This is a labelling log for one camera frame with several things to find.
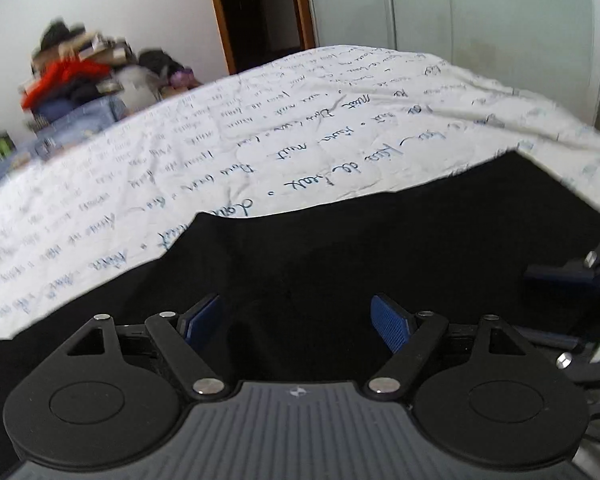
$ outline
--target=red clothing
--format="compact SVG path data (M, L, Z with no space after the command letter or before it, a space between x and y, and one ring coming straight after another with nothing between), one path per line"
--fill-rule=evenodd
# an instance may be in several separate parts
M101 79L109 75L111 68L85 59L61 59L48 65L45 75L31 88L22 100L22 109L28 110L36 106L53 88L68 83L78 75Z

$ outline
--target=white wardrobe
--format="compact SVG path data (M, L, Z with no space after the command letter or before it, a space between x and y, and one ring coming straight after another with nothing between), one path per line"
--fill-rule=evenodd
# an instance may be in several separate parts
M593 124L600 0L311 0L316 43L429 52Z

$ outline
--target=pile of clothes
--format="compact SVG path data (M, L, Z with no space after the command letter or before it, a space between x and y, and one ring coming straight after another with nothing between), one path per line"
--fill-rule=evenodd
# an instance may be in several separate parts
M115 94L132 114L170 95L195 88L193 70L161 50L138 58L123 38L108 38L83 25L52 22L31 59L33 81L20 87L22 108L34 115L37 133L72 110Z
M122 39L52 22L31 57L33 80L20 86L36 138L14 146L0 132L0 182L32 160L48 160L115 122L200 86L193 70L162 50L136 58Z

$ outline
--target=dark doorway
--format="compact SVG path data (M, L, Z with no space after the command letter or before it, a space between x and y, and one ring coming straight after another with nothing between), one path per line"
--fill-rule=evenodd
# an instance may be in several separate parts
M232 73L315 46L308 0L214 0L214 5Z

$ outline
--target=white duvet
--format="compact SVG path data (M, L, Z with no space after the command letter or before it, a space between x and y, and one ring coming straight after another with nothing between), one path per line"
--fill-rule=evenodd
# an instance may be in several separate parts
M600 210L600 134L435 56L327 47L203 86L0 186L0 338L158 258L198 211L403 189L504 150Z

